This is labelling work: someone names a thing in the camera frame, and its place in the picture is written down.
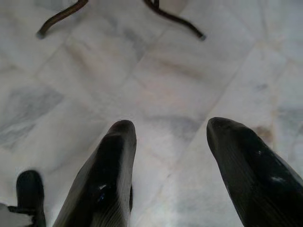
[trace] marble floor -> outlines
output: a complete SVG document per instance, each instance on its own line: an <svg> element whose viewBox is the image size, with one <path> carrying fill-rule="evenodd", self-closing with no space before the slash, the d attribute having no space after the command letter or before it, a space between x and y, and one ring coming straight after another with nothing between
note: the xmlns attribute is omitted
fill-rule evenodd
<svg viewBox="0 0 303 227"><path fill-rule="evenodd" d="M206 142L221 116L251 127L303 176L303 2L162 0L206 34L141 0L0 1L0 201L37 169L52 226L77 171L115 121L137 132L131 227L241 227Z"/></svg>

